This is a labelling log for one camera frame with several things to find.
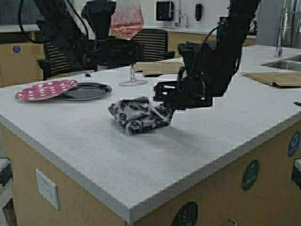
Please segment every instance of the wooden cutting board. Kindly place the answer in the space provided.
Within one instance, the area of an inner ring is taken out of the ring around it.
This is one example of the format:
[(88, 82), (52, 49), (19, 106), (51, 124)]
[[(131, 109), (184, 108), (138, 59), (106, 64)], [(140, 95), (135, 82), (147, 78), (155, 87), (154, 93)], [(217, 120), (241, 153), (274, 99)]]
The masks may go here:
[(242, 73), (242, 75), (278, 87), (301, 87), (301, 73)]
[(138, 62), (135, 64), (135, 72), (143, 72), (144, 76), (177, 74), (183, 66), (180, 62)]

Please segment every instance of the faucet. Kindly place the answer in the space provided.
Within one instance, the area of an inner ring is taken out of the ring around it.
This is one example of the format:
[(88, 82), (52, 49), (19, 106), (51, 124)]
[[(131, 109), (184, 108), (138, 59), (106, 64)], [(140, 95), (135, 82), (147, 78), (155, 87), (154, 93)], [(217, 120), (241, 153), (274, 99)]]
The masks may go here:
[(181, 18), (182, 17), (186, 17), (186, 25), (185, 25), (185, 27), (186, 28), (188, 28), (189, 26), (190, 26), (190, 22), (189, 22), (189, 20), (188, 20), (188, 15), (187, 14), (184, 14), (184, 15), (181, 15), (181, 0), (178, 0), (179, 1), (179, 10), (171, 10), (171, 3), (172, 3), (172, 1), (170, 0), (169, 1), (169, 17), (171, 17), (171, 13), (172, 12), (178, 12), (178, 21), (177, 22), (175, 22), (175, 26), (176, 27), (181, 27)]
[(282, 14), (281, 14), (281, 19), (280, 19), (279, 34), (278, 34), (278, 39), (277, 39), (275, 57), (282, 57), (282, 47), (283, 47), (283, 42), (284, 42), (284, 39), (285, 39), (285, 31), (287, 29), (290, 29), (290, 27), (286, 26), (289, 15), (297, 15), (297, 33), (300, 33), (300, 25), (301, 25), (300, 15), (301, 15), (301, 12), (289, 11), (288, 8), (287, 8), (287, 0), (285, 0), (284, 1), (284, 7), (283, 7), (283, 10), (282, 10)]

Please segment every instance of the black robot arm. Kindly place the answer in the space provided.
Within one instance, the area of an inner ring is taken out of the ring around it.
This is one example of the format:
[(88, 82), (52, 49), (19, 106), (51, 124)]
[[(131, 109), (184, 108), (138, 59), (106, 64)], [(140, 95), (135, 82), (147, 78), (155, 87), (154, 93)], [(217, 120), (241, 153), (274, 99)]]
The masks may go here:
[(95, 68), (104, 65), (115, 68), (143, 60), (143, 47), (137, 42), (109, 37), (116, 2), (93, 0), (84, 7), (82, 16), (94, 29), (95, 42), (82, 33), (64, 0), (34, 1), (43, 16), (37, 19), (43, 36), (60, 48), (72, 67)]
[(177, 81), (160, 82), (154, 100), (175, 110), (210, 107), (222, 97), (239, 69), (242, 45), (260, 0), (231, 0), (229, 16), (221, 18), (215, 42), (180, 44), (185, 66)]

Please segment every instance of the drawer handle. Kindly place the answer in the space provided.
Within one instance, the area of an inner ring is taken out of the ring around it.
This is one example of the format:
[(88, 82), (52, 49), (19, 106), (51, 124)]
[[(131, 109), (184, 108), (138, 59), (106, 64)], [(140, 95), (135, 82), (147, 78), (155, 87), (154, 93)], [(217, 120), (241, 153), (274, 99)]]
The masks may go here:
[(231, 223), (233, 223), (233, 226), (237, 226), (237, 223), (236, 223), (235, 220), (232, 220), (232, 219), (229, 218), (228, 221), (230, 221)]

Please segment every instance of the sink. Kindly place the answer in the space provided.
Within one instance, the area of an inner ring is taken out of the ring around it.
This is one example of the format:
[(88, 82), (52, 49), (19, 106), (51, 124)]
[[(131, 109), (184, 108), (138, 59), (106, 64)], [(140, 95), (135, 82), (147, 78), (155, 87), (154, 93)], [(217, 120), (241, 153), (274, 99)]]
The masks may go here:
[(282, 61), (278, 61), (278, 62), (265, 64), (262, 66), (301, 72), (301, 56), (299, 56), (298, 59), (300, 60), (300, 62), (291, 61), (291, 60), (282, 60)]

